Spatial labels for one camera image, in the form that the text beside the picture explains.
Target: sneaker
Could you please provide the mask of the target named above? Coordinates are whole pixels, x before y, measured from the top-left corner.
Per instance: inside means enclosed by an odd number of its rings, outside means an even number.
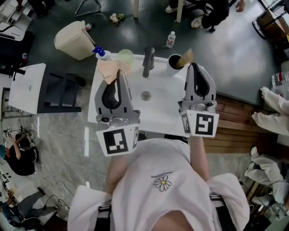
[[[204,15],[206,15],[206,14],[203,14],[202,16],[195,18],[191,22],[191,27],[192,28],[202,28],[202,19],[203,19]]]
[[[257,147],[256,146],[251,148],[250,156],[252,157],[252,160],[256,159],[259,156],[259,153],[257,151]]]
[[[171,8],[170,5],[168,5],[168,7],[166,8],[165,11],[166,11],[166,13],[170,14],[172,12],[177,11],[177,8]]]
[[[41,192],[43,194],[43,196],[45,196],[47,193],[40,187],[37,188],[39,192]]]

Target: wooden floor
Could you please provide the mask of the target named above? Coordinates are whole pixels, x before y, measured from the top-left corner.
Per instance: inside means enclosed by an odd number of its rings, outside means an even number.
[[[271,152],[277,134],[258,127],[251,115],[269,114],[256,106],[217,95],[219,123],[214,138],[204,138],[207,153],[249,153],[257,146],[262,153]]]

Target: black shirt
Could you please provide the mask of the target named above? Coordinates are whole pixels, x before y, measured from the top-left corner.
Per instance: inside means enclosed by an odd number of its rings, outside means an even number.
[[[15,172],[17,175],[20,176],[28,176],[35,172],[34,163],[31,160],[32,158],[29,150],[26,151],[20,150],[21,152],[20,160],[17,159],[16,157],[14,146],[12,146],[9,150],[10,150],[10,157],[7,158],[5,156],[4,159],[7,161],[13,172]]]

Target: cardboard piece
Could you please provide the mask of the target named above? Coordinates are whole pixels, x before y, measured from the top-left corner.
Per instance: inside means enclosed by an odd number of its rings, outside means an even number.
[[[179,61],[175,65],[175,69],[181,69],[188,63],[192,63],[194,61],[194,54],[191,48],[179,59]]]
[[[117,78],[118,67],[115,61],[98,60],[98,70],[107,84],[111,84]]]
[[[103,75],[107,84],[111,84],[117,78],[117,71],[122,70],[125,75],[131,71],[130,65],[125,61],[98,61],[98,70]]]

